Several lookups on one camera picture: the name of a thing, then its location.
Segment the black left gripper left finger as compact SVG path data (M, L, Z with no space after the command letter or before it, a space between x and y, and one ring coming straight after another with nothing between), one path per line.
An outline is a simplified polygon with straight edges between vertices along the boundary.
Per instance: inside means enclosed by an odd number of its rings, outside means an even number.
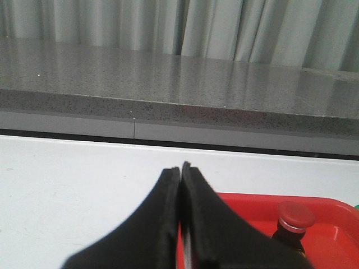
M131 216L63 268L176 268L179 183L178 167L163 169Z

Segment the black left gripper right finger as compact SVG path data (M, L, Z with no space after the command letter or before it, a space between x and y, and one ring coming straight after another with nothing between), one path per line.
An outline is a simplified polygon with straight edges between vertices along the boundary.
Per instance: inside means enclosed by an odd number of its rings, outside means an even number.
M180 222L191 268L312 268L310 261L236 214L197 167L184 162Z

